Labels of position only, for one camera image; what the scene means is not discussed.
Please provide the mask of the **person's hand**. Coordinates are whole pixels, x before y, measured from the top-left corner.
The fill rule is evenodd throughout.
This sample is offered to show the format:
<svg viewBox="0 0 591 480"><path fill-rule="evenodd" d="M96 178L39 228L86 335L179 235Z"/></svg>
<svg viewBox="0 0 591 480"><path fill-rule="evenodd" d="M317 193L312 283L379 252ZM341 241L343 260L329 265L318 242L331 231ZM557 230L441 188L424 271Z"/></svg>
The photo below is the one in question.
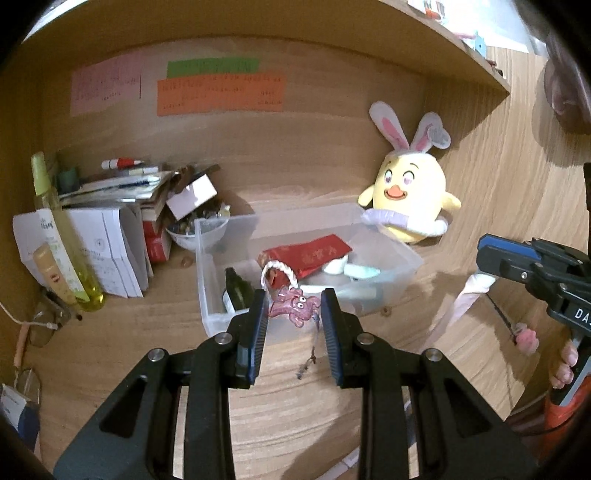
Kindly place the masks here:
<svg viewBox="0 0 591 480"><path fill-rule="evenodd" d="M574 380L573 368L578 362L578 351L572 340L559 348L549 365L549 380L553 389L559 390Z"/></svg>

